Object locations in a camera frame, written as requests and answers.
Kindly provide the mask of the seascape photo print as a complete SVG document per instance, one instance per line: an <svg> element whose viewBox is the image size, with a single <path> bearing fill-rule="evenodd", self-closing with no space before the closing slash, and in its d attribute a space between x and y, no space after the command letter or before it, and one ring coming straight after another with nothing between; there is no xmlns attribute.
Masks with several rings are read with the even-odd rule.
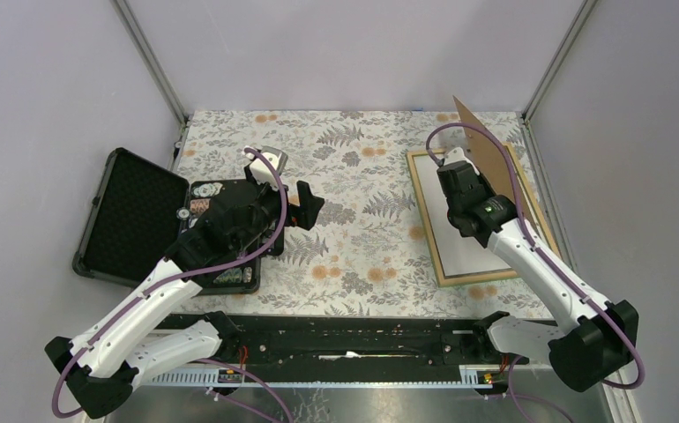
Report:
<svg viewBox="0 0 679 423"><path fill-rule="evenodd" d="M425 239L439 286L463 286L517 273L474 238L463 238L447 218L448 205L437 178L437 166L424 151L409 152L407 165Z"/></svg>

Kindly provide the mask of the wooden picture frame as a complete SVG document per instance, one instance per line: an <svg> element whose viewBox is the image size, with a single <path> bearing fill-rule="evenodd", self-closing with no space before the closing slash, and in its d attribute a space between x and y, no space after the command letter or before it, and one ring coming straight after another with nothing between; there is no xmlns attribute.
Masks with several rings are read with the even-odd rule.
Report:
<svg viewBox="0 0 679 423"><path fill-rule="evenodd" d="M504 147L516 170L525 199L523 205L529 210L529 213L525 211L525 217L543 241L560 256L525 169L513 147L508 144ZM460 237L449 224L446 217L448 206L437 179L437 168L428 154L424 150L410 151L406 159L438 286L464 286L517 278L517 273L503 260L482 247L475 238Z"/></svg>

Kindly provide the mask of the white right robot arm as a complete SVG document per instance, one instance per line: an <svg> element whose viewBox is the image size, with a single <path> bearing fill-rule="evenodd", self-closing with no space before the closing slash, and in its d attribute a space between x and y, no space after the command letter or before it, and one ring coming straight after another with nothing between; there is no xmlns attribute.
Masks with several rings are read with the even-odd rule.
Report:
<svg viewBox="0 0 679 423"><path fill-rule="evenodd" d="M630 363L642 382L638 311L628 301L610 301L571 270L525 220L519 202L497 194L462 148L448 151L441 161L436 175L449 224L515 270L556 322L548 326L497 312L473 336L474 357L492 363L508 353L548 364L577 392L607 382Z"/></svg>

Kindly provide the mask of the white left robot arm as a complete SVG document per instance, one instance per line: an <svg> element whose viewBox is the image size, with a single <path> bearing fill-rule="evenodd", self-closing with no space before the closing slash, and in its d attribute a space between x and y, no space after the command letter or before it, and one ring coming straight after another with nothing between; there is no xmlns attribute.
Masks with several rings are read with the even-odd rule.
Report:
<svg viewBox="0 0 679 423"><path fill-rule="evenodd" d="M325 200L304 181L297 191L298 204L288 201L286 187L271 182L244 182L210 197L193 226L120 304L74 338L50 340L44 351L59 374L51 398L54 415L66 419L83 412L98 419L157 375L195 360L232 360L239 330L222 312L199 317L157 341L145 338L220 274L263 255L278 255L285 228L310 230Z"/></svg>

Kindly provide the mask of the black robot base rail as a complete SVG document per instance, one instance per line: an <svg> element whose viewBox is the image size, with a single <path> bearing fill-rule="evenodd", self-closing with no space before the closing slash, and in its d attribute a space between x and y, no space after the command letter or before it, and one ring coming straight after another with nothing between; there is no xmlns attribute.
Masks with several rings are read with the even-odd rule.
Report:
<svg viewBox="0 0 679 423"><path fill-rule="evenodd" d="M396 363L498 372L511 355L487 347L474 319L230 315L231 334L211 359L251 366Z"/></svg>

